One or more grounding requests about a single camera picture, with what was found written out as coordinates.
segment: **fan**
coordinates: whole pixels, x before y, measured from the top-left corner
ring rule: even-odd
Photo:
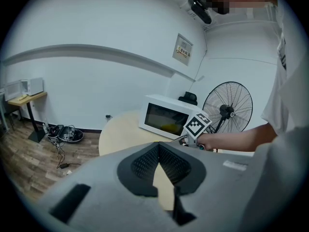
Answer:
[[[209,93],[203,110],[212,120],[208,133],[240,132],[248,125],[253,111],[249,91],[240,83],[226,82]]]

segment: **person's forearm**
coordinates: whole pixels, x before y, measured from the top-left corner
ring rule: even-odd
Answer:
[[[261,144],[270,143],[276,136],[272,126],[267,123],[240,133],[205,133],[198,139],[198,143],[214,149],[249,152],[255,151]]]

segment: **black table pedestal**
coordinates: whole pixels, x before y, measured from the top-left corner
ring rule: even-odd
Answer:
[[[39,143],[42,138],[45,136],[45,132],[43,129],[38,129],[35,121],[34,121],[34,117],[33,117],[33,114],[32,114],[32,110],[31,110],[31,105],[30,103],[28,102],[27,103],[27,109],[28,109],[28,113],[29,113],[29,116],[30,116],[30,119],[31,119],[31,123],[33,125],[33,128],[34,128],[34,132],[31,133],[31,135],[28,137],[29,140],[32,140],[36,143]]]

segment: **wooden floor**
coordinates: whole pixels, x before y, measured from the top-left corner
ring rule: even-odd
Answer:
[[[30,122],[17,119],[15,131],[10,129],[0,139],[0,155],[4,169],[17,189],[28,198],[36,201],[42,194],[60,178],[66,176],[68,170],[74,172],[79,165],[68,168],[56,168],[58,165],[57,149],[45,136],[38,144],[28,139],[33,132]],[[99,156],[98,133],[84,133],[84,139],[75,145],[65,144],[62,148],[66,152],[62,163],[83,164]]]

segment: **open microwave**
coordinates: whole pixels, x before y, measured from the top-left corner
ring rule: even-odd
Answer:
[[[43,92],[43,78],[23,79],[7,83],[4,87],[5,100],[16,98],[22,94],[35,95]]]
[[[199,107],[162,95],[146,95],[140,111],[139,127],[167,138],[176,139],[186,131],[183,126],[196,113],[205,113]]]

